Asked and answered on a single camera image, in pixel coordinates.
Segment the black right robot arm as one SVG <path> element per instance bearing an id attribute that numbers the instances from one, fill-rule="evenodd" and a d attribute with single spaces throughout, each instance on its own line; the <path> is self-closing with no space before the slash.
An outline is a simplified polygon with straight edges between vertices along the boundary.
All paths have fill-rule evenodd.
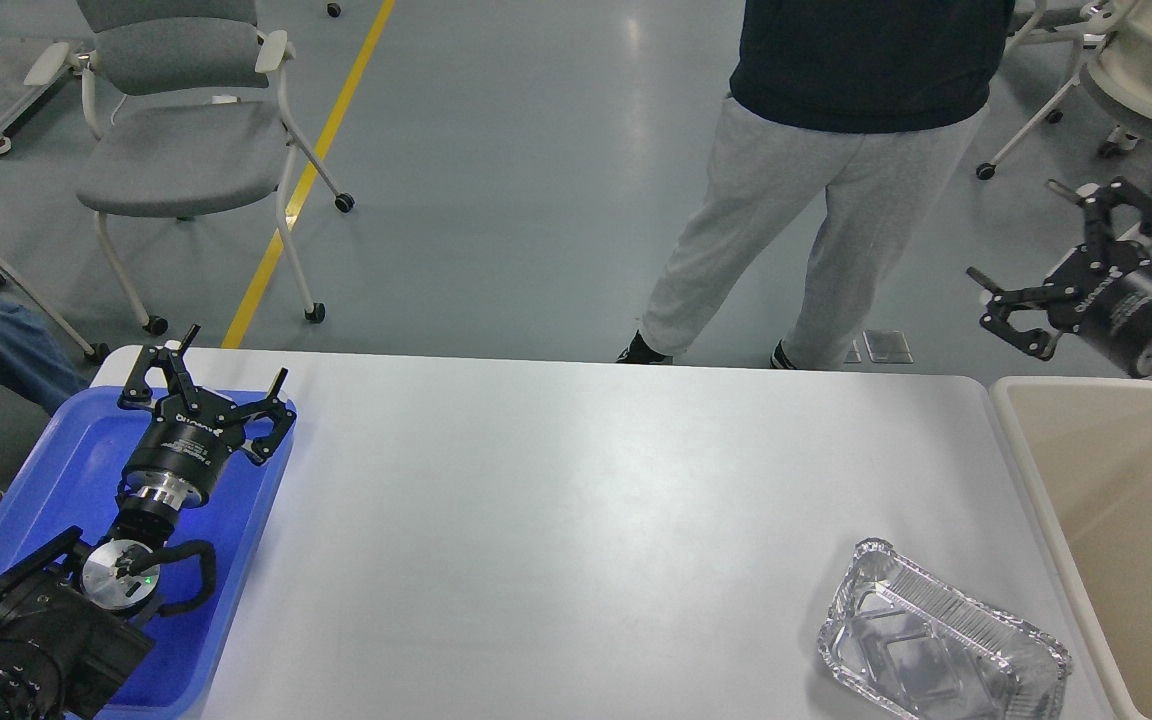
<path id="1" fill-rule="evenodd" d="M 1047 185 L 1082 210 L 1083 240 L 1034 287 L 1005 290 L 969 266 L 984 291 L 980 327 L 1039 361 L 1074 334 L 1130 378 L 1152 377 L 1152 256 L 1114 232 L 1114 209 L 1129 206 L 1152 236 L 1152 197 L 1123 177 L 1079 190 L 1056 179 Z"/>

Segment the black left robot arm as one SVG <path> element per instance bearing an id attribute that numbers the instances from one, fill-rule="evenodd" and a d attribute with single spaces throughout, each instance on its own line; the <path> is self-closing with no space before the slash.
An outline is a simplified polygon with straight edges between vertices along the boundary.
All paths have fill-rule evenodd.
<path id="1" fill-rule="evenodd" d="M 207 389 L 187 341 L 69 397 L 0 505 L 0 719 L 177 719 L 218 665 L 291 456 L 287 369 Z"/>

